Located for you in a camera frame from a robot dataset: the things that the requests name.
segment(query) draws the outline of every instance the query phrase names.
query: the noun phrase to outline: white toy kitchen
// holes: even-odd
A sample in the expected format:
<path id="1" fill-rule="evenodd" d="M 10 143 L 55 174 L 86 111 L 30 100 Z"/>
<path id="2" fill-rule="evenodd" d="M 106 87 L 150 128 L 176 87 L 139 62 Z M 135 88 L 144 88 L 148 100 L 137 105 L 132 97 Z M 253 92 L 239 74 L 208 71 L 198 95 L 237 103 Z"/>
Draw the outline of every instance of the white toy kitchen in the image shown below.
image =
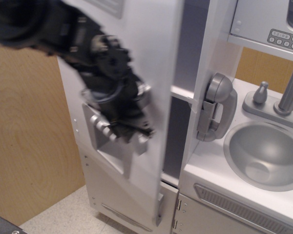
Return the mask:
<path id="1" fill-rule="evenodd" d="M 155 134 L 109 140 L 59 60 L 90 205 L 139 234 L 293 234 L 293 75 L 234 79 L 243 47 L 293 61 L 293 0 L 66 0 L 116 35 Z"/>

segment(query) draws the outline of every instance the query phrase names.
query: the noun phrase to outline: floor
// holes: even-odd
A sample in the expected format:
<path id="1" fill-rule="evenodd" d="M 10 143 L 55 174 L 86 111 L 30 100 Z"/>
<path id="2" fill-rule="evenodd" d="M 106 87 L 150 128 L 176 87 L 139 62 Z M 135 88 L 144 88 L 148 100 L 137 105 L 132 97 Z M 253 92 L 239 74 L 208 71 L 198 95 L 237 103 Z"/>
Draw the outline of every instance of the floor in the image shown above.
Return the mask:
<path id="1" fill-rule="evenodd" d="M 21 228 L 28 234 L 136 234 L 91 208 L 85 186 Z"/>

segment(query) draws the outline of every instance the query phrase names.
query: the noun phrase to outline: sink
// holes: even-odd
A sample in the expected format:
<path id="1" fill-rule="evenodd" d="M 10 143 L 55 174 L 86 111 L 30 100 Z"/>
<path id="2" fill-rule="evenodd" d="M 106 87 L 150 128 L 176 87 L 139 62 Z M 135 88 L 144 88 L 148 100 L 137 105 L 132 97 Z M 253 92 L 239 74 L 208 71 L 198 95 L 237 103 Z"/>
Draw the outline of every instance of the sink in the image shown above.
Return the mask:
<path id="1" fill-rule="evenodd" d="M 249 184 L 269 191 L 293 190 L 293 134 L 266 122 L 235 126 L 224 141 L 226 160 Z"/>

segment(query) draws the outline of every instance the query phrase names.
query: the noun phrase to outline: wooden wall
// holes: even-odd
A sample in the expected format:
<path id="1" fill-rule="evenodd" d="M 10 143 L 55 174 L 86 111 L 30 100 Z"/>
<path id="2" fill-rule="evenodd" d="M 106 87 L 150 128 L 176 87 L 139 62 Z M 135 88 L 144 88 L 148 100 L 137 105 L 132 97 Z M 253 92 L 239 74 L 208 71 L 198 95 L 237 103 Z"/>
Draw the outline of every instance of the wooden wall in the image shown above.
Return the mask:
<path id="1" fill-rule="evenodd" d="M 83 185 L 56 58 L 0 47 L 0 216 L 20 225 Z"/>
<path id="2" fill-rule="evenodd" d="M 236 78 L 257 85 L 267 81 L 268 89 L 284 93 L 292 71 L 292 61 L 244 48 Z"/>

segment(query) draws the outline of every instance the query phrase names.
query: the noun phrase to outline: black robotic arm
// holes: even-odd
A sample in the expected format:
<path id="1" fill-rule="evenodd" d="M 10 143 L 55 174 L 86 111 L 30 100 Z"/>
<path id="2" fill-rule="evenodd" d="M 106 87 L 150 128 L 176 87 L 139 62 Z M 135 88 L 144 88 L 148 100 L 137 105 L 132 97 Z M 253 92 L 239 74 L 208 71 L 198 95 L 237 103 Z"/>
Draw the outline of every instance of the black robotic arm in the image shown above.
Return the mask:
<path id="1" fill-rule="evenodd" d="M 107 121 L 109 136 L 151 137 L 142 106 L 146 84 L 128 65 L 128 50 L 83 12 L 61 0 L 0 0 L 0 43 L 60 56 L 85 83 L 82 95 Z"/>

